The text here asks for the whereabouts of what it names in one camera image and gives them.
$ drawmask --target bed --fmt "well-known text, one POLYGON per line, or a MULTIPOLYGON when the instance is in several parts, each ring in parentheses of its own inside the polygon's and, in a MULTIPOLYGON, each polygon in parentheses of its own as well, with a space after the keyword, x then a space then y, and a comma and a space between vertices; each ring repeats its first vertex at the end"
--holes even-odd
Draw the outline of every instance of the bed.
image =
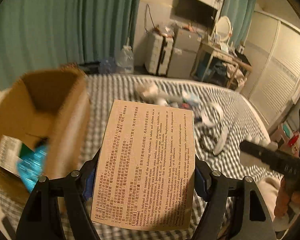
MULTIPOLYGON (((210 84, 193 82, 188 80, 175 80, 149 75, 90 75, 87 77, 88 91, 90 95, 90 122, 87 127, 87 136, 80 156, 78 169, 87 160, 90 160, 101 146, 103 134, 106 128, 108 114, 114 99, 143 102, 134 93, 135 84, 154 82, 161 90, 171 95, 180 95, 183 90, 194 93, 201 99, 199 108, 209 102, 216 102, 224 110, 224 119, 220 125, 211 129, 214 136, 221 133, 222 127, 229 128, 228 138, 223 151, 218 156, 213 156, 209 149, 213 148, 210 136, 203 135, 202 128, 194 129, 196 155, 205 160, 212 170, 219 170, 225 176, 242 179, 251 176, 255 181, 266 176, 279 178, 276 172, 269 172, 265 168, 257 166, 243 167, 239 162, 239 143, 247 134, 252 137, 270 142, 266 128, 256 111, 239 93, 210 84), (203 138, 206 149, 200 147, 199 139, 203 138)), ((13 202, 9 196, 0 191, 0 206, 3 213, 9 218, 16 229, 22 213, 22 206, 13 202)), ((138 231, 110 227, 103 224, 95 224, 101 239, 189 239, 193 235, 199 220, 203 214, 206 203, 197 196, 194 191, 193 207, 190 226, 182 231, 138 231)), ((232 208, 232 200, 228 198, 224 214, 223 225, 229 220, 232 208)), ((66 215, 62 215, 62 223, 67 239, 73 239, 71 228, 66 215)))

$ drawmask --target silver bolt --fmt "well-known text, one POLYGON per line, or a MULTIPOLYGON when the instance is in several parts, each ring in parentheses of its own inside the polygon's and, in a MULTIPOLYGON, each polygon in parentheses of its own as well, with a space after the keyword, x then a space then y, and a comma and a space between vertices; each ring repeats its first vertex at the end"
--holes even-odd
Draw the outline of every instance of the silver bolt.
POLYGON ((244 178, 247 182, 253 182, 253 178, 251 178, 250 176, 246 176, 245 178, 244 178))
POLYGON ((47 179, 46 176, 41 176, 41 177, 39 178, 39 182, 45 182, 46 179, 47 179))
POLYGON ((220 171, 212 171, 212 175, 216 177, 220 177, 221 172, 220 171))
POLYGON ((72 176, 72 177, 78 177, 79 174, 80 174, 80 171, 72 171, 72 172, 71 172, 71 176, 72 176))

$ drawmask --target closet door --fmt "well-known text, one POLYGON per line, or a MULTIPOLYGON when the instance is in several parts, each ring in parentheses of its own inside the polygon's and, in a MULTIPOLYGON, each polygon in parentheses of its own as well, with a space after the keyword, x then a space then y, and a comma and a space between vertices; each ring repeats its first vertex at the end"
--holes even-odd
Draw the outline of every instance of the closet door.
POLYGON ((253 67, 244 88, 242 95, 249 99, 253 89, 264 70, 269 54, 274 44, 278 27, 278 20, 262 13, 254 12, 247 40, 245 42, 244 54, 253 67))
POLYGON ((250 101, 271 124, 291 100, 300 77, 300 33, 281 22, 273 51, 250 101))

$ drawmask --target wall-mounted tv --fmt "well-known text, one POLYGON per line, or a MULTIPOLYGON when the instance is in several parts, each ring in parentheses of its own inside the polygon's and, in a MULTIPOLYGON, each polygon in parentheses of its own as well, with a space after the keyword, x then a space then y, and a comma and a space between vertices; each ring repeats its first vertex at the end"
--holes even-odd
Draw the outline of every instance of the wall-mounted tv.
POLYGON ((217 9, 199 0, 179 0, 175 14, 212 29, 217 9))

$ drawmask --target curtain fold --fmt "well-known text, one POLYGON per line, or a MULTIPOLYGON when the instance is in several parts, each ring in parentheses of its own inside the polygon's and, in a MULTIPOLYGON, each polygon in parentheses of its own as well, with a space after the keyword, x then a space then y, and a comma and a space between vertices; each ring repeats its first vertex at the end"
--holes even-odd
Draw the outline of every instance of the curtain fold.
POLYGON ((138 5, 139 0, 3 0, 0 90, 25 72, 114 56, 128 36, 133 41, 138 5))
POLYGON ((247 37, 256 0, 224 0, 221 16, 228 16, 233 27, 231 43, 235 48, 247 37))

